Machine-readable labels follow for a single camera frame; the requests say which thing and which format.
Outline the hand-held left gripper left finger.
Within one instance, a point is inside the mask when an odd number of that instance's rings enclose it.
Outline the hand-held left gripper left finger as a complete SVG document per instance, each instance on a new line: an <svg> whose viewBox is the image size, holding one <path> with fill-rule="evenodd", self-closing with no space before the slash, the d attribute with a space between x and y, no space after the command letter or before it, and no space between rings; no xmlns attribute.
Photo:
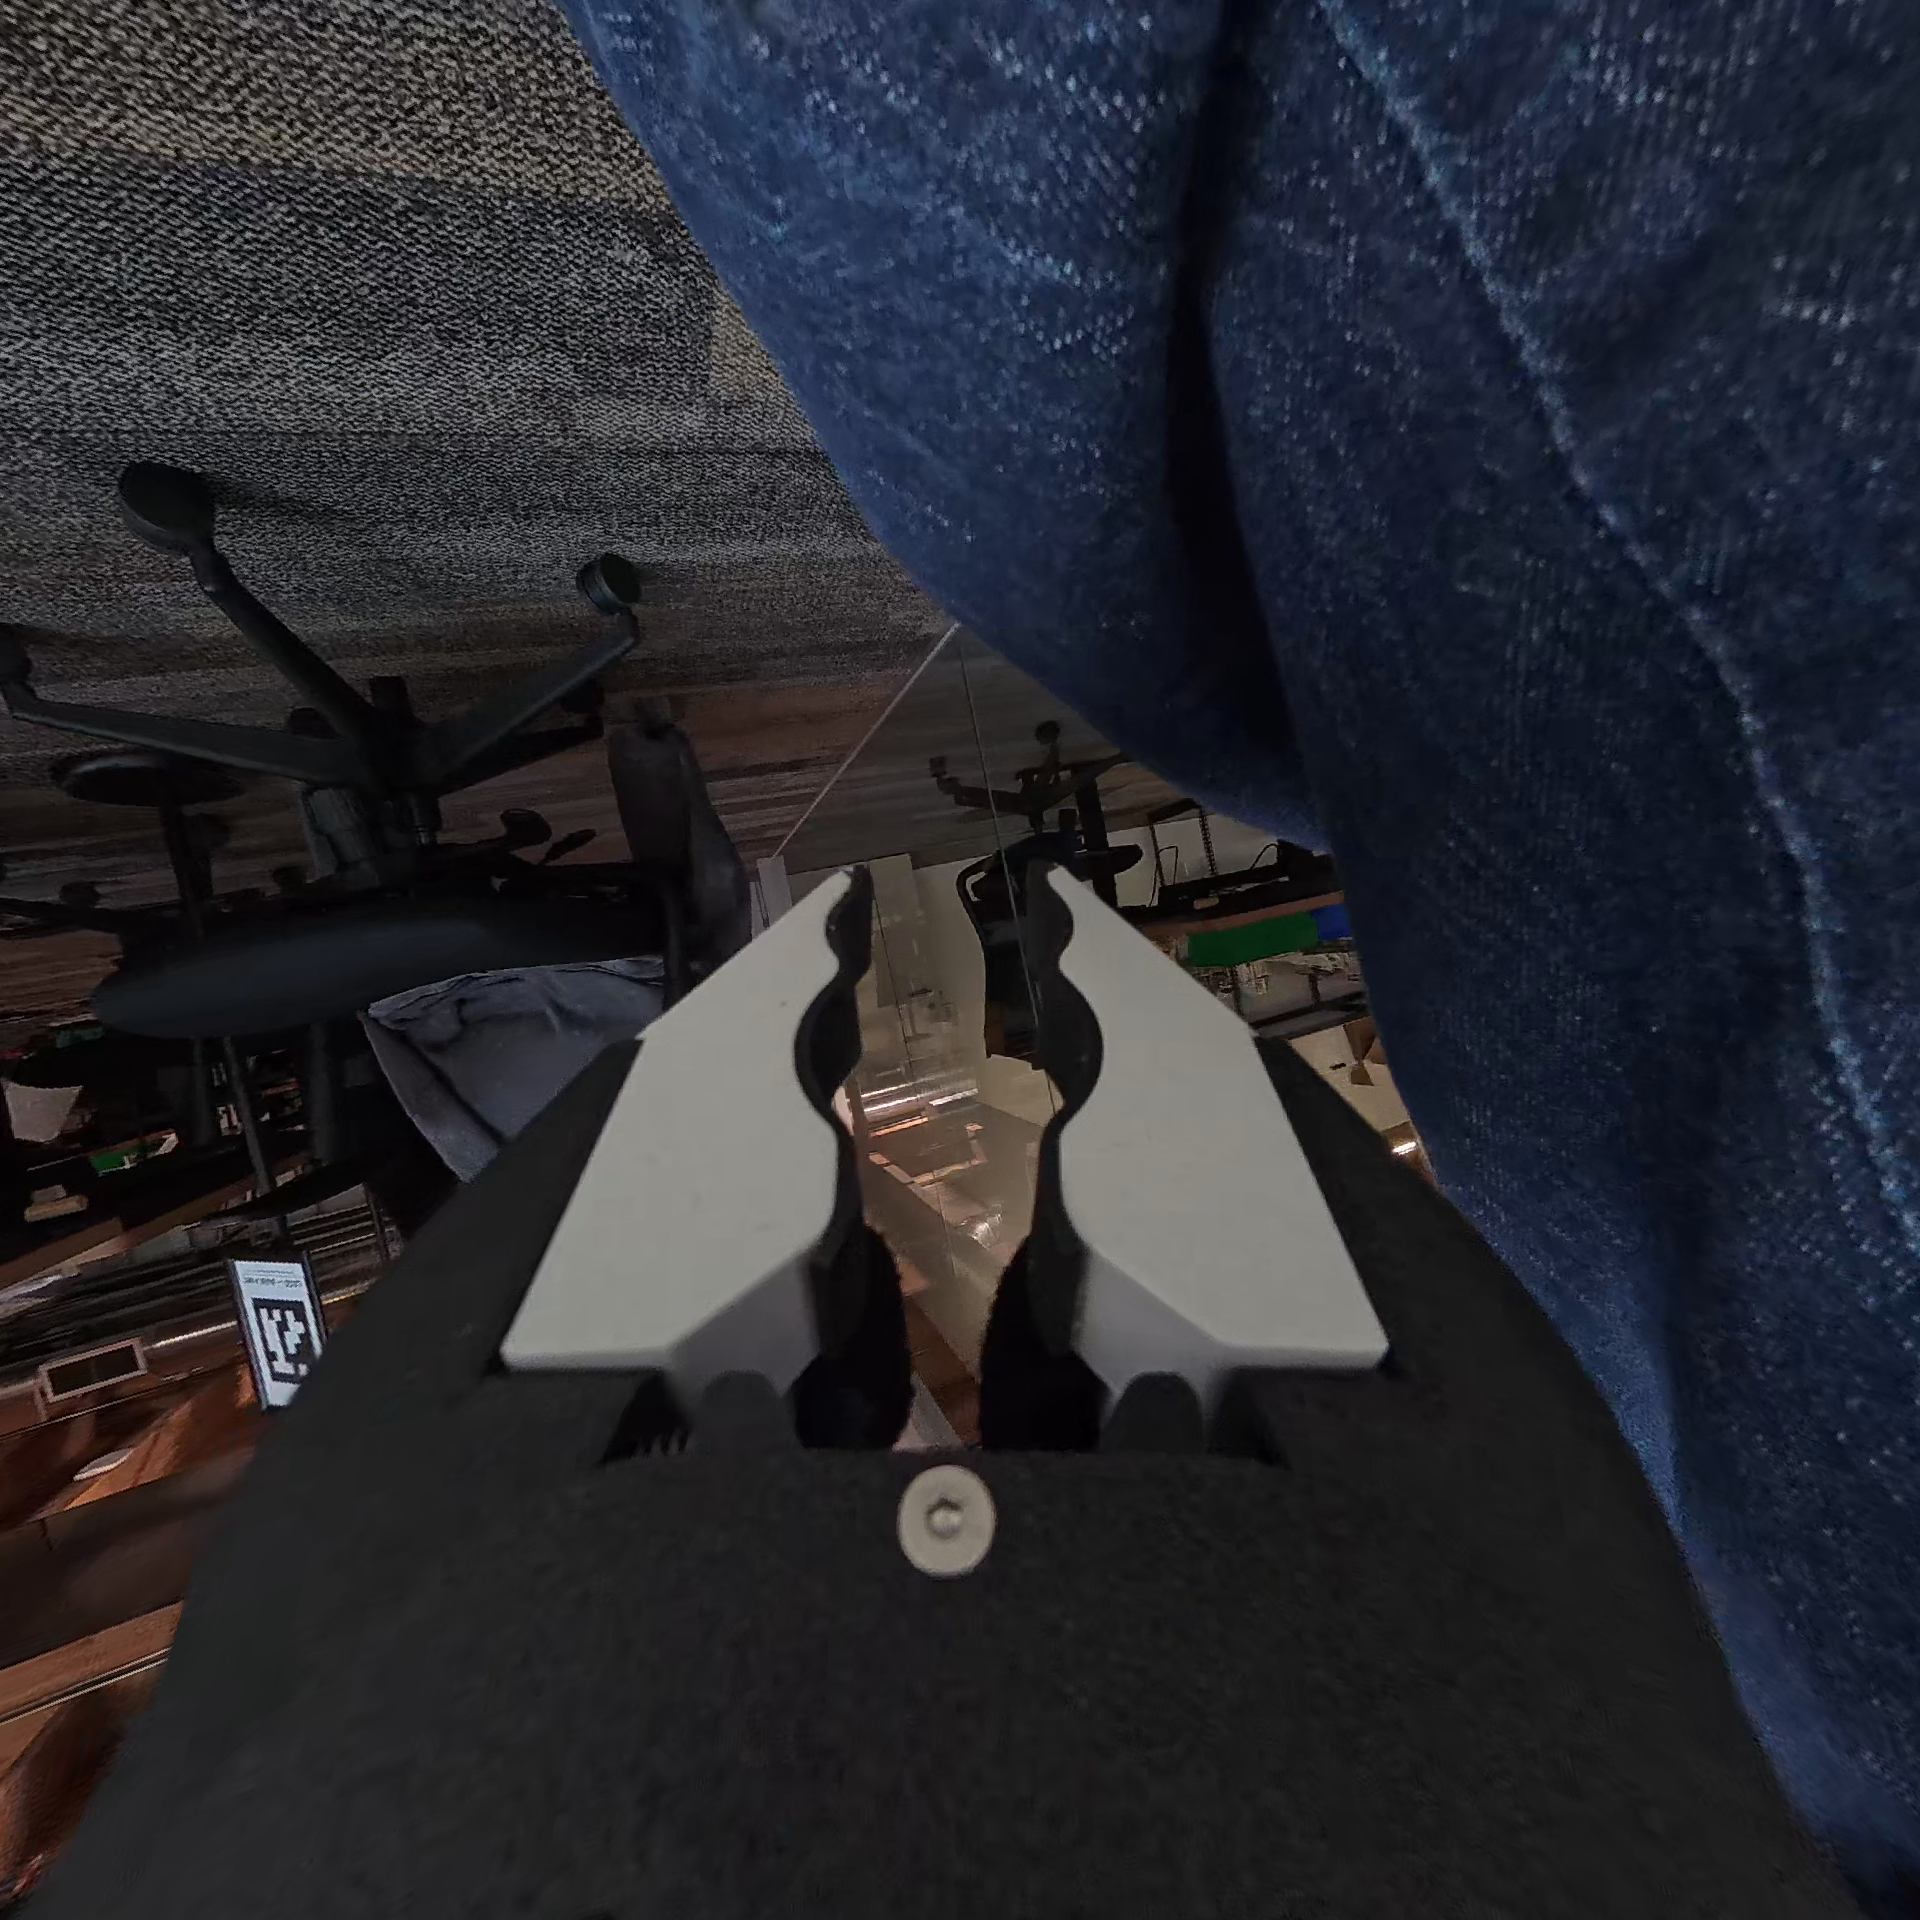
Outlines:
<svg viewBox="0 0 1920 1920"><path fill-rule="evenodd" d="M502 1336L509 1372L795 1379L821 1355L869 948L871 878L844 868L641 1034Z"/></svg>

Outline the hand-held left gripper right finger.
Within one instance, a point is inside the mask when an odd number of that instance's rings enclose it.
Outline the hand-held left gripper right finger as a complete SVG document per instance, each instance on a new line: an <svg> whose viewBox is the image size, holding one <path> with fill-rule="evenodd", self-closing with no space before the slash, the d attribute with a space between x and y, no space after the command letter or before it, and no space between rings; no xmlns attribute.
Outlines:
<svg viewBox="0 0 1920 1920"><path fill-rule="evenodd" d="M1041 1350L1096 1379L1374 1372L1379 1313L1247 1026L1056 865L1026 967L1058 1094L1023 1243Z"/></svg>

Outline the grey cloth bundle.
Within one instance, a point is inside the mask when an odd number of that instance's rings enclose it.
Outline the grey cloth bundle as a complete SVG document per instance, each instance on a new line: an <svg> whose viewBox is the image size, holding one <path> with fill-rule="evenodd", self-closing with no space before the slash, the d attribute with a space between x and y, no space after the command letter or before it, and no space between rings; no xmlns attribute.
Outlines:
<svg viewBox="0 0 1920 1920"><path fill-rule="evenodd" d="M379 997L357 1022L403 1113L470 1183L663 1005L663 964L620 958L464 972Z"/></svg>

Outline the green board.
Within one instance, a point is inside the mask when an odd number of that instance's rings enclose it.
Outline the green board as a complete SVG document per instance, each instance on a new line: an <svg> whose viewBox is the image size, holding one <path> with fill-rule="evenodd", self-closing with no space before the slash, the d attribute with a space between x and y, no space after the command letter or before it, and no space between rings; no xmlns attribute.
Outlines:
<svg viewBox="0 0 1920 1920"><path fill-rule="evenodd" d="M1352 937L1341 901L1247 923L1209 923L1184 937L1184 964L1193 972L1229 972L1270 958L1337 946Z"/></svg>

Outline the clear acrylic stand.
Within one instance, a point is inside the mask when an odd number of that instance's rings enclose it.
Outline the clear acrylic stand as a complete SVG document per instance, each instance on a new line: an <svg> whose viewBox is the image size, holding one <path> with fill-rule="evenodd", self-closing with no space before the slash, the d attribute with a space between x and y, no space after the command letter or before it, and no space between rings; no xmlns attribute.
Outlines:
<svg viewBox="0 0 1920 1920"><path fill-rule="evenodd" d="M857 980L862 1054L838 1095L869 1223L910 1303L977 1368L998 1283L1036 1205L1056 1100L1038 1067L987 1050L985 960L958 862L867 862L871 958Z"/></svg>

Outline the black office chair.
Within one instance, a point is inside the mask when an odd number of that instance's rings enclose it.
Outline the black office chair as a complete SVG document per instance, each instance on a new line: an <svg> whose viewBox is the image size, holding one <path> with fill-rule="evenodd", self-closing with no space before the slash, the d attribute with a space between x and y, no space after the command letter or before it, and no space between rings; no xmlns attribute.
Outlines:
<svg viewBox="0 0 1920 1920"><path fill-rule="evenodd" d="M454 1183L394 1090L348 1091L343 1059L372 1048L378 1001L444 980L635 962L673 1005L750 937L745 864L665 702L608 716L604 678L639 639L646 574L604 551L578 591L604 632L537 674L426 720L403 678L351 686L272 612L219 546L197 471L135 460L115 475L127 532L184 563L210 605L296 695L279 727L56 699L25 633L4 628L6 716L100 745L56 766L85 804L155 814L176 901L131 911L90 898L4 899L4 914L117 937L91 1013L111 1034L181 1051L301 1041L307 1153L343 1166L409 1228ZM604 745L626 856L567 864L533 809L491 835L446 837L444 799L575 747Z"/></svg>
<svg viewBox="0 0 1920 1920"><path fill-rule="evenodd" d="M1039 1067L1041 1004L1027 967L1031 869L1061 868L1116 905L1116 880L1139 864L1141 850L1109 841L1098 788L1129 758L1064 758L1058 721L1038 724L1033 738L1043 754L1016 774L1012 788L961 780L943 754L930 756L926 769L951 804L990 815L1000 831L996 850L964 865L953 889L980 948L983 1050Z"/></svg>

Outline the printed square code tag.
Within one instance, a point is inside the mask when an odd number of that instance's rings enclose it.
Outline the printed square code tag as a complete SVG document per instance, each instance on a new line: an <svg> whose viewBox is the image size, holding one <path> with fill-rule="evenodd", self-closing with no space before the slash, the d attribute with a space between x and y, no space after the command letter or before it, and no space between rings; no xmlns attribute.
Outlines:
<svg viewBox="0 0 1920 1920"><path fill-rule="evenodd" d="M230 1258L223 1265L254 1402L265 1414L282 1411L323 1355L321 1291L306 1258L291 1248Z"/></svg>

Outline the person's blue jeans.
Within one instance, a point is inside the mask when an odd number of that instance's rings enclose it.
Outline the person's blue jeans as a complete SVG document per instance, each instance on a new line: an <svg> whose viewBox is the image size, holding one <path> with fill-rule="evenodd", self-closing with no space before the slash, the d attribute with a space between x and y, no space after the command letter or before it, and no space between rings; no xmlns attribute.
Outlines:
<svg viewBox="0 0 1920 1920"><path fill-rule="evenodd" d="M1440 1187L1916 1916L1916 4L562 12L918 585L1332 854Z"/></svg>

